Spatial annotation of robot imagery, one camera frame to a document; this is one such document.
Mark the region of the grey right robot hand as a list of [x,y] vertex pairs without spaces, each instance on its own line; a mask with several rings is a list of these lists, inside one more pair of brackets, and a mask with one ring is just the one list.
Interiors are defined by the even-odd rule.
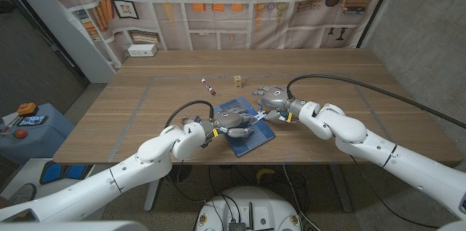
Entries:
[[266,120],[277,120],[283,114],[292,114],[293,117],[298,117],[306,103],[300,99],[289,99],[286,89],[281,87],[259,87],[252,92],[252,95],[259,96],[258,108],[260,111],[263,110],[263,105],[272,108],[269,113],[264,115]]

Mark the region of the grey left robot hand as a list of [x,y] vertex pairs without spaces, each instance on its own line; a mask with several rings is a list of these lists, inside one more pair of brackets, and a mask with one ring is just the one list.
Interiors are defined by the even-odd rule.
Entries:
[[213,131],[216,130],[232,138],[244,138],[253,132],[253,129],[246,127],[246,125],[252,125],[256,121],[256,117],[241,109],[239,111],[220,111],[215,113],[212,119],[201,120],[200,125],[206,135],[212,135]]

